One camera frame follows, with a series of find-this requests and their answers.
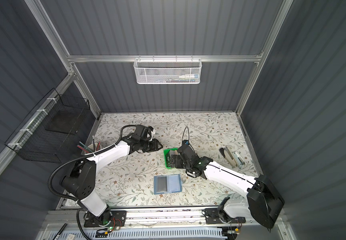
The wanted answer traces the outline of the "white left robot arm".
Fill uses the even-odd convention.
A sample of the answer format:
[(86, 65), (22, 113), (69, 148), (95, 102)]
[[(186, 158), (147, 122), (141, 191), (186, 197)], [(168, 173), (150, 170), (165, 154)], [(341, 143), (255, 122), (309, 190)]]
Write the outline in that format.
[(109, 206), (95, 190), (96, 176), (110, 163), (134, 152), (152, 153), (162, 149), (162, 144), (154, 138), (153, 127), (126, 125), (120, 129), (118, 140), (72, 164), (71, 169), (60, 180), (60, 185), (74, 197), (74, 201), (95, 217), (109, 212)]

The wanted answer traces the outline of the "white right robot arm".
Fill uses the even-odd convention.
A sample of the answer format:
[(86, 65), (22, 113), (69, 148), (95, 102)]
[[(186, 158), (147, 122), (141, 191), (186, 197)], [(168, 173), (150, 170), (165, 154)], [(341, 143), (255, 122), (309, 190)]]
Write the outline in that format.
[(226, 197), (209, 219), (223, 223), (238, 223), (240, 213), (248, 212), (253, 219), (268, 230), (272, 229), (285, 204), (274, 184), (264, 175), (255, 178), (230, 170), (213, 159), (199, 157), (191, 145), (182, 145), (166, 154), (167, 166), (186, 170), (191, 178), (201, 177), (222, 184), (242, 196), (247, 203), (238, 203)]

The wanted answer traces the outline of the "green plastic card tray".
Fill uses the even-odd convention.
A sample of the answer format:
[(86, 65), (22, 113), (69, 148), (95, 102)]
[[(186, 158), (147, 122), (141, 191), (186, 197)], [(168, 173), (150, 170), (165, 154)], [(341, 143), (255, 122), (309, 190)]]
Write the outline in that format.
[(168, 152), (170, 151), (170, 150), (178, 150), (178, 148), (171, 148), (171, 149), (165, 149), (164, 151), (163, 151), (163, 155), (164, 155), (164, 161), (165, 161), (165, 167), (167, 168), (167, 169), (171, 169), (171, 168), (175, 168), (176, 166), (174, 166), (174, 167), (170, 167), (169, 166), (169, 163), (168, 163)]

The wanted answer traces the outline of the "stack of cards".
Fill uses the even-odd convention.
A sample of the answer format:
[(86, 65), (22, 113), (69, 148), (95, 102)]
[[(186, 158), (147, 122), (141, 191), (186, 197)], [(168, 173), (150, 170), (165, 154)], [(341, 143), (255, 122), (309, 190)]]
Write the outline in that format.
[(170, 167), (174, 167), (176, 165), (179, 153), (177, 152), (177, 150), (170, 150), (168, 152), (168, 163)]

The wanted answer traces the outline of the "black VIP card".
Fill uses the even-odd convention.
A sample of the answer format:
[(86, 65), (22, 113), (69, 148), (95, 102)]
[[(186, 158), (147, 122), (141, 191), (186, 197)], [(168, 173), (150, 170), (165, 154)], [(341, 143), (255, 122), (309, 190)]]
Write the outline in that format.
[(164, 193), (167, 191), (167, 178), (164, 176), (157, 176), (155, 178), (155, 191), (156, 193)]

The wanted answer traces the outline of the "blue leather card holder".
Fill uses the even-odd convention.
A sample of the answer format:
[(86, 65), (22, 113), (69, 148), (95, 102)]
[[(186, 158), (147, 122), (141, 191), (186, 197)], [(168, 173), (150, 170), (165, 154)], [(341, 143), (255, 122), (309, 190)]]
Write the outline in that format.
[(157, 176), (154, 176), (153, 179), (153, 193), (155, 195), (161, 195), (161, 194), (171, 194), (171, 193), (180, 193), (183, 190), (183, 186), (182, 186), (182, 178), (180, 174), (176, 174), (176, 175), (164, 175), (164, 177), (167, 178), (167, 191), (164, 193), (156, 193), (155, 191), (155, 178)]

